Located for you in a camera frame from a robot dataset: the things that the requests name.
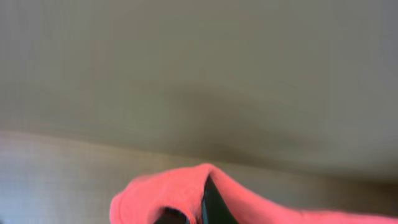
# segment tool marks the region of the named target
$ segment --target gray wall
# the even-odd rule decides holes
[[[3,131],[0,220],[4,224],[109,223],[112,197],[134,177],[202,162]],[[285,206],[398,215],[390,195],[370,185],[224,162],[215,165],[248,189]]]
[[[395,2],[2,0],[0,128],[394,182]]]

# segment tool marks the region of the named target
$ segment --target floor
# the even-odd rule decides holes
[[[2,224],[109,223],[109,203],[131,179],[202,162],[211,161],[0,131],[0,219]],[[390,195],[372,185],[212,163],[285,206],[398,215]]]

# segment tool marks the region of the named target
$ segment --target ceiling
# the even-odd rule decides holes
[[[396,1],[3,0],[0,125],[398,180]]]

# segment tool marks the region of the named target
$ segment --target pink fabric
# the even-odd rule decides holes
[[[113,198],[111,223],[153,224],[162,208],[171,207],[184,213],[191,224],[197,224],[201,219],[201,200],[208,176],[241,224],[398,224],[398,219],[394,218],[285,208],[245,189],[211,164],[134,179]]]

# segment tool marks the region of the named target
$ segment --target pink garment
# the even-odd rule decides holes
[[[113,198],[111,223],[153,224],[162,208],[171,207],[184,213],[190,224],[197,224],[201,219],[201,200],[208,176],[241,224],[398,224],[398,219],[394,218],[285,208],[245,189],[211,164],[134,179]]]

